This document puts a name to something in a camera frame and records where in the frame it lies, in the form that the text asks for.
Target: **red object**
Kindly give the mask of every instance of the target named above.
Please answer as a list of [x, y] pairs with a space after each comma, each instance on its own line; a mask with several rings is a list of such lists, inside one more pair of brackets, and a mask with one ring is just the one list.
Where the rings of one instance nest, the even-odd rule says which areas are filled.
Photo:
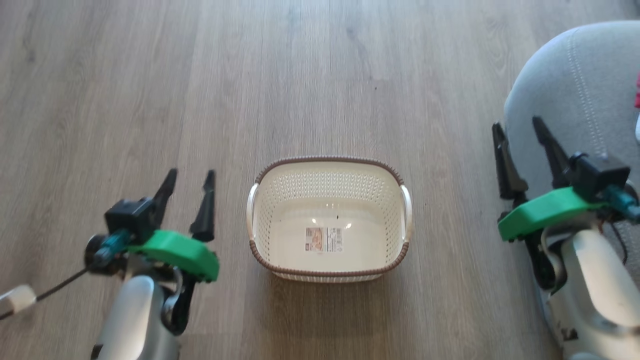
[[638, 81], [637, 81], [636, 85], [637, 85], [637, 90], [636, 90], [636, 108], [640, 109], [640, 74], [638, 74]]

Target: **laminate floor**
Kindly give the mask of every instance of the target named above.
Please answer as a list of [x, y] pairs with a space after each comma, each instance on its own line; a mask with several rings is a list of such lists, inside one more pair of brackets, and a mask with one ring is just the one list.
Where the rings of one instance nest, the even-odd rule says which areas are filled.
[[[632, 0], [0, 0], [0, 291], [83, 265], [123, 197], [180, 169], [186, 232], [218, 171], [218, 282], [183, 359], [559, 359], [524, 249], [498, 237], [490, 124], [545, 42]], [[409, 253], [373, 282], [289, 282], [248, 250], [246, 196], [288, 156], [395, 166]], [[0, 359], [87, 359], [120, 281], [84, 276], [0, 323]]]

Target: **gray fabric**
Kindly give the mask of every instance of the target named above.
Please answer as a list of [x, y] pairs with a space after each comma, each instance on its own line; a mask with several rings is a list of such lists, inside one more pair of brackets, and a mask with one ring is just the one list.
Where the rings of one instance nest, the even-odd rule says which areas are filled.
[[[531, 117], [541, 116], [568, 154], [608, 152], [632, 167], [640, 190], [640, 147], [634, 108], [640, 72], [640, 21], [569, 30], [527, 62], [504, 105], [506, 132], [529, 198], [551, 190], [551, 173]], [[627, 268], [640, 284], [640, 225], [621, 226]], [[619, 250], [619, 245], [612, 241]]]

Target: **cable connector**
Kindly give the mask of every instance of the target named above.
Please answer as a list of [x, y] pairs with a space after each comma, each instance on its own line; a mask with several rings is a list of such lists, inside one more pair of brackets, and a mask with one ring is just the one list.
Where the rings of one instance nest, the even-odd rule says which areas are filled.
[[102, 243], [100, 250], [93, 255], [94, 267], [103, 267], [115, 258], [116, 254], [123, 252], [131, 241], [131, 233], [125, 229], [120, 229], [111, 234], [107, 240]]
[[607, 186], [602, 192], [602, 196], [612, 208], [621, 213], [627, 220], [635, 224], [640, 223], [640, 207], [637, 201], [619, 186]]

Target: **basket bottom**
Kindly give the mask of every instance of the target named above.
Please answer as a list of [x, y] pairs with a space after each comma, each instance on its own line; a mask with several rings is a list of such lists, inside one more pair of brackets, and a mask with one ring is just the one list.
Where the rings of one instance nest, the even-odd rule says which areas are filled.
[[390, 256], [383, 214], [361, 200], [281, 203], [271, 223], [271, 238], [275, 240], [271, 242], [271, 262], [297, 270], [371, 270], [384, 267]]

